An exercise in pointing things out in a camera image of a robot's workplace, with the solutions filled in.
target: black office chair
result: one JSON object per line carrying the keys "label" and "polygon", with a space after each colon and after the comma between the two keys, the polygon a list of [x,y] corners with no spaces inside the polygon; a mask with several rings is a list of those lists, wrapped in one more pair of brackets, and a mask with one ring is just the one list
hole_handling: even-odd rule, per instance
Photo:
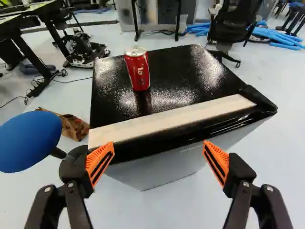
{"label": "black office chair", "polygon": [[236,63],[236,68],[241,61],[228,55],[233,43],[247,44],[257,23],[256,14],[263,0],[239,0],[232,4],[232,0],[224,0],[222,8],[216,15],[213,8],[209,9],[211,25],[208,33],[208,44],[216,41],[217,51],[209,51],[219,62],[222,58]]}

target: soda can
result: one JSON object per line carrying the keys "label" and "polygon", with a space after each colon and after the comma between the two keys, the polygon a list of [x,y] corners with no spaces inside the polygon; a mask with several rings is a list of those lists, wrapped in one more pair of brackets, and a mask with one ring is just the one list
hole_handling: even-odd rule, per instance
{"label": "soda can", "polygon": [[147,50],[139,45],[125,49],[124,60],[135,91],[145,91],[150,87]]}

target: blue ball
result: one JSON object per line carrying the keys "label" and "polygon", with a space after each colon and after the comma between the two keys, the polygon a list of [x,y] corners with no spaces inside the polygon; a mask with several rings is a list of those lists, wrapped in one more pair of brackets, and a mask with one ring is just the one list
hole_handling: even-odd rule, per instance
{"label": "blue ball", "polygon": [[25,170],[52,153],[61,137],[61,120],[47,111],[20,114],[0,126],[0,171]]}

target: brown paper bag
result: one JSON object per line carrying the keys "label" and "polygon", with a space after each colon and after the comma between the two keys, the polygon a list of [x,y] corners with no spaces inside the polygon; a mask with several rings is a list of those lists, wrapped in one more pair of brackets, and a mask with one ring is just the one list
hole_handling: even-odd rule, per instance
{"label": "brown paper bag", "polygon": [[[38,107],[36,111],[49,111]],[[75,141],[80,142],[89,132],[89,124],[71,114],[59,114],[53,111],[53,114],[57,115],[61,119],[62,131],[61,134],[65,137],[69,137]]]}

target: white foam strip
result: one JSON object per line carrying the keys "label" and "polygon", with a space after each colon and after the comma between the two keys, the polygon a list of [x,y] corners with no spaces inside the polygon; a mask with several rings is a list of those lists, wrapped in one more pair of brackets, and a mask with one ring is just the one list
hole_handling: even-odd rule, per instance
{"label": "white foam strip", "polygon": [[130,119],[89,130],[88,148],[95,149],[107,142],[123,142],[139,136],[191,124],[256,106],[239,94],[193,104],[169,111]]}

